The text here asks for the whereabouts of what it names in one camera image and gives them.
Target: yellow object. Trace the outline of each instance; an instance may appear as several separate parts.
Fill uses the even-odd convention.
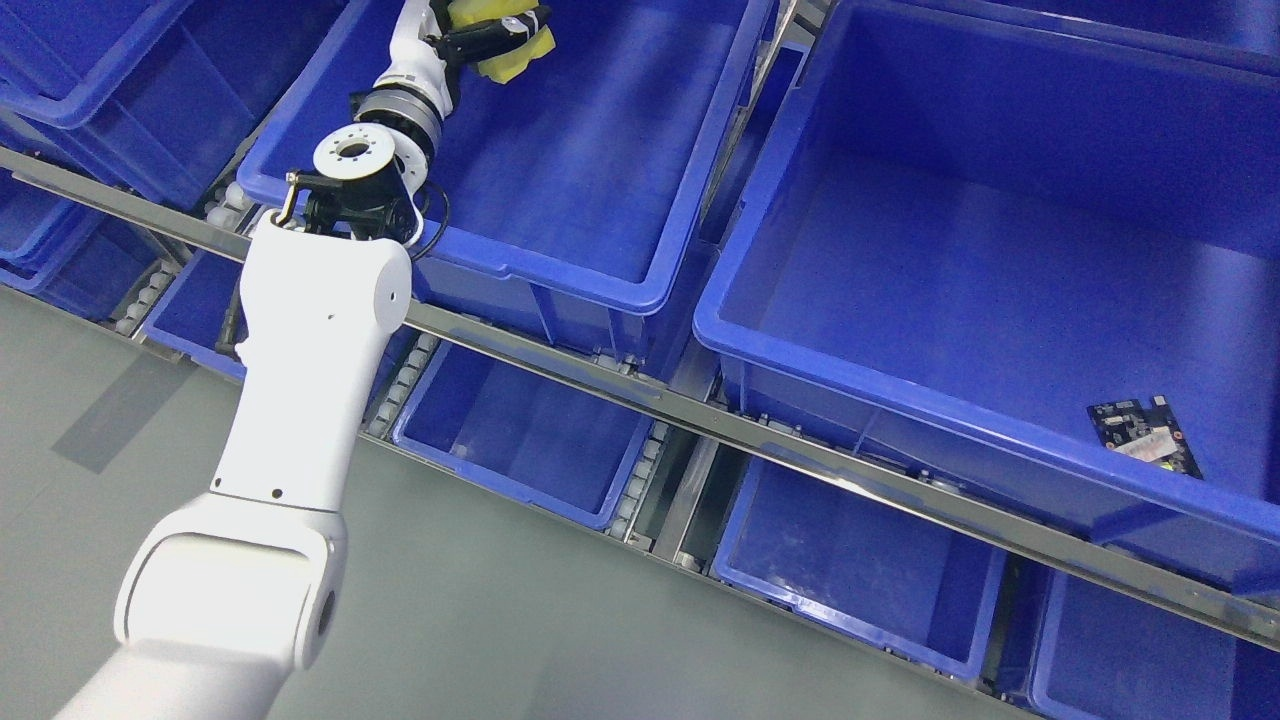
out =
[[[480,20],[492,20],[507,15],[517,15],[538,6],[538,0],[454,0],[449,4],[449,18],[454,27],[463,27]],[[522,47],[490,60],[476,63],[476,72],[484,77],[506,85],[511,78],[525,72],[529,63],[556,49],[552,28],[544,27]]]

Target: metal rail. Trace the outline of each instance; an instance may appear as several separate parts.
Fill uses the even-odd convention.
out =
[[[243,260],[248,249],[248,238],[243,236],[8,149],[0,147],[0,167],[14,170],[18,179],[225,258]],[[701,398],[681,395],[658,380],[603,368],[585,356],[549,347],[477,319],[415,302],[410,305],[406,324],[1280,651],[1280,610],[1234,597],[1034,520],[735,415]]]
[[[680,486],[676,488],[676,497],[671,500],[671,507],[667,509],[662,529],[654,538],[653,550],[649,551],[660,560],[677,565],[687,564],[687,560],[681,559],[681,551],[685,547],[689,529],[694,524],[698,503],[707,489],[707,478],[712,474],[712,465],[716,462],[718,450],[719,443],[709,437],[698,438],[692,459],[690,459]]]

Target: blue plastic bin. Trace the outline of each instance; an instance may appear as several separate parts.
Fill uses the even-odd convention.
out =
[[[424,297],[552,343],[653,355],[769,5],[563,0],[557,49],[525,74],[466,73],[431,169],[453,219],[417,264]],[[352,1],[241,165],[250,196],[280,205],[284,173],[349,122],[398,10]]]
[[[1057,720],[1280,717],[1280,653],[1043,566],[1021,579],[998,689]]]
[[[119,77],[191,0],[0,3],[0,82],[61,100],[95,77]]]
[[[196,364],[215,373],[243,380],[244,365],[214,350],[241,268],[234,260],[205,251],[196,252],[147,315],[143,322],[146,336],[165,347],[187,354]],[[236,342],[247,336],[247,323],[241,322]],[[416,338],[416,332],[401,328],[387,342],[370,388],[370,402],[404,360]],[[305,347],[298,348],[298,363],[306,363],[306,352]]]
[[[156,259],[155,250],[133,228],[86,208],[68,208],[46,196],[45,211],[32,208],[31,222],[19,219],[4,233],[41,236],[55,249],[35,270],[0,261],[0,283],[88,320],[106,320],[142,273]]]
[[[970,683],[1004,568],[1002,550],[759,459],[714,561],[731,585]]]
[[[444,343],[392,442],[512,500],[603,530],[653,420]]]
[[[114,61],[87,73],[65,97],[0,82],[0,106],[27,118],[102,182],[187,208],[297,77],[342,5],[161,3],[143,13],[147,32],[120,37]],[[151,37],[157,13],[173,18]]]
[[[992,20],[1280,74],[1280,0],[909,0]]]
[[[695,332],[737,410],[1276,593],[1277,199],[1277,78],[847,0]],[[1206,482],[1098,442],[1157,395]]]
[[[50,232],[50,224],[76,214],[74,206],[0,170],[0,263],[17,272],[41,269],[67,240],[65,233]]]

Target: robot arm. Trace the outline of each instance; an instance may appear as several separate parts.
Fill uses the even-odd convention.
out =
[[[120,648],[60,720],[261,719],[319,653],[346,566],[342,495],[364,404],[408,310],[406,247],[422,228],[413,195],[461,63],[517,47],[547,17],[454,37],[445,5],[406,3],[390,67],[356,122],[321,141],[315,173],[289,173],[287,206],[251,233],[239,284],[251,336],[237,347],[247,373],[221,460],[209,492],[136,553],[115,605]],[[311,196],[300,231],[301,188]]]

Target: gray floor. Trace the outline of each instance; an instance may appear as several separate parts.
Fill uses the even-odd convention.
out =
[[[122,375],[152,382],[113,405]],[[120,575],[236,398],[0,291],[0,717],[50,716],[111,652]],[[273,719],[1027,717],[370,443],[346,515],[333,634]]]

